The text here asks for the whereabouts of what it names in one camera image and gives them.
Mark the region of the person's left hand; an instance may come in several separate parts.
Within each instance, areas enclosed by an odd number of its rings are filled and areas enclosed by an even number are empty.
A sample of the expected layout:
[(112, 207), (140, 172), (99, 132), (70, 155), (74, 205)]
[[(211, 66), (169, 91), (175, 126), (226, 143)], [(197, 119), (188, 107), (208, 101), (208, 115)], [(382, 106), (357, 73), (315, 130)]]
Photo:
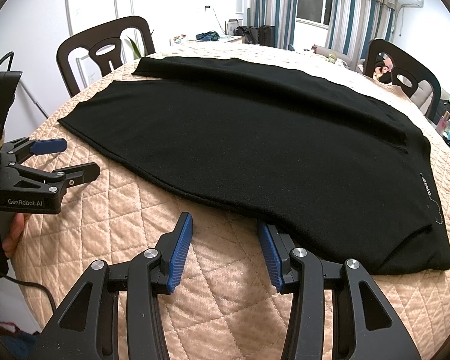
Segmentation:
[(22, 238), (26, 222), (30, 218), (30, 214), (16, 213), (9, 225), (9, 232), (2, 242), (4, 254), (7, 258), (14, 256), (17, 245)]

